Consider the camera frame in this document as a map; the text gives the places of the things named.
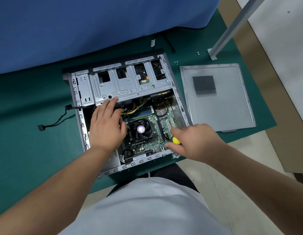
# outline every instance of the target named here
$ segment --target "yellow power wires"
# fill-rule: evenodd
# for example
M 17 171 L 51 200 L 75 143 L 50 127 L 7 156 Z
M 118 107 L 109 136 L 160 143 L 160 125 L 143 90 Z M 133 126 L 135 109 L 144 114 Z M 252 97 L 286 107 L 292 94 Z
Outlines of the yellow power wires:
M 147 100 L 143 100 L 143 102 L 142 102 L 138 107 L 136 107 L 134 110 L 132 110 L 131 112 L 122 113 L 122 115 L 130 115 L 130 114 L 133 114 L 135 111 L 138 110 L 138 108 L 140 108 L 140 107 L 142 107 L 143 105 L 145 105 L 146 102 L 147 102 Z

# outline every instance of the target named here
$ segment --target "metal side panel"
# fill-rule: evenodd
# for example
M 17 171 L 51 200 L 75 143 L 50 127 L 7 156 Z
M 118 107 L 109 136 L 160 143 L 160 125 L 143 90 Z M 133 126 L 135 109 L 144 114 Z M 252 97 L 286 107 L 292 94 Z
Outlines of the metal side panel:
M 180 71 L 193 124 L 222 132 L 256 127 L 239 64 L 181 66 Z

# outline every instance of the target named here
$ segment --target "finger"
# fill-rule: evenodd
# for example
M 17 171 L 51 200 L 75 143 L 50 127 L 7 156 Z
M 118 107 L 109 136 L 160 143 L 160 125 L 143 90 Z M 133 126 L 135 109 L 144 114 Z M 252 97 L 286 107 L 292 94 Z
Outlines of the finger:
M 99 111 L 98 111 L 98 116 L 97 119 L 101 120 L 103 118 L 103 115 L 105 114 L 105 110 L 107 105 L 109 104 L 109 99 L 106 99 L 103 104 L 101 105 Z
M 182 145 L 175 144 L 174 142 L 167 142 L 165 146 L 182 156 L 186 155 L 185 147 L 183 147 Z
M 94 112 L 92 114 L 91 124 L 94 124 L 96 122 L 99 109 L 100 109 L 100 105 L 96 107 L 96 109 L 94 110 Z
M 174 137 L 176 137 L 177 139 L 179 139 L 180 140 L 180 137 L 181 137 L 181 135 L 182 135 L 182 130 L 180 130 L 179 128 L 172 128 L 171 130 L 170 130 L 170 132 L 171 132 L 171 134 L 174 136 Z
M 127 128 L 126 128 L 126 123 L 123 121 L 122 118 L 120 118 L 120 120 L 119 120 L 119 125 L 120 125 L 120 130 L 121 130 L 122 137 L 125 138 Z
M 119 122 L 119 119 L 121 117 L 121 113 L 124 111 L 124 109 L 116 109 L 111 118 L 115 121 L 115 122 Z
M 105 114 L 103 115 L 105 118 L 111 118 L 111 116 L 113 114 L 113 109 L 114 109 L 115 103 L 117 103 L 117 101 L 118 101 L 118 97 L 115 96 L 109 102 L 109 104 L 106 107 Z

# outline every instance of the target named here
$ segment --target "floor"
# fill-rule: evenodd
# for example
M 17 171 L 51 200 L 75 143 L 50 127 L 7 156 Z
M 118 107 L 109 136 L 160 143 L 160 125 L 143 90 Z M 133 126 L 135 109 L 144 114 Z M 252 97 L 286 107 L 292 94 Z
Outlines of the floor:
M 230 143 L 248 157 L 287 176 L 265 131 Z M 213 215 L 233 234 L 283 234 L 236 185 L 212 167 L 189 159 L 177 163 L 205 198 Z M 89 194 L 81 209 L 90 208 L 105 198 L 113 186 Z

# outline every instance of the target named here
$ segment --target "hand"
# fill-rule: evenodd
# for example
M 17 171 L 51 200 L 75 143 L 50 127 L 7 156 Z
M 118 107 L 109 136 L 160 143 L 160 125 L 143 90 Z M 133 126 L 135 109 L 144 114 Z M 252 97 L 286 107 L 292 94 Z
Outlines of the hand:
M 104 150 L 109 157 L 121 145 L 127 131 L 126 124 L 121 118 L 121 113 L 124 110 L 117 109 L 114 111 L 117 101 L 117 97 L 114 97 L 111 101 L 106 99 L 101 106 L 95 109 L 89 131 L 91 147 Z
M 196 124 L 182 130 L 172 128 L 171 134 L 182 145 L 168 142 L 166 146 L 186 158 L 199 162 L 209 162 L 210 159 L 222 153 L 228 146 L 207 124 Z

